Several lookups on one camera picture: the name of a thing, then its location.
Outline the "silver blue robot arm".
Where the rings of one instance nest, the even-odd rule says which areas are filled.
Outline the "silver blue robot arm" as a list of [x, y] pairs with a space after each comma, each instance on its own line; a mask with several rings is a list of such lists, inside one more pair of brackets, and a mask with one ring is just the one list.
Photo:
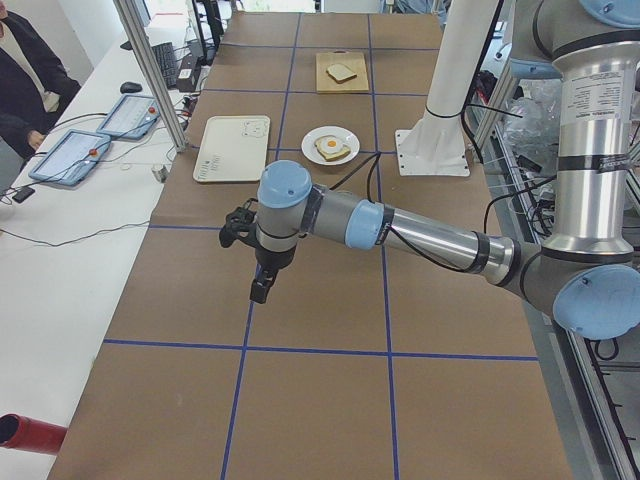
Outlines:
[[312, 182], [300, 164], [269, 165], [250, 243], [260, 269], [250, 297], [266, 300], [306, 233], [368, 250], [420, 255], [526, 300], [592, 340], [639, 322], [639, 274], [623, 238], [628, 134], [639, 62], [635, 1], [520, 1], [511, 54], [550, 62], [562, 79], [554, 226], [541, 245], [467, 231]]

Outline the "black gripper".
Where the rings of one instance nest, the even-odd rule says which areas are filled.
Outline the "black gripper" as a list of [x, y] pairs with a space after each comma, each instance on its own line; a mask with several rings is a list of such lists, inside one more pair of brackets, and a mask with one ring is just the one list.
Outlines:
[[296, 247], [286, 251], [271, 251], [262, 246], [255, 249], [255, 257], [260, 265], [258, 273], [251, 283], [250, 300], [255, 303], [265, 303], [269, 292], [276, 281], [276, 270], [289, 266], [296, 252]]

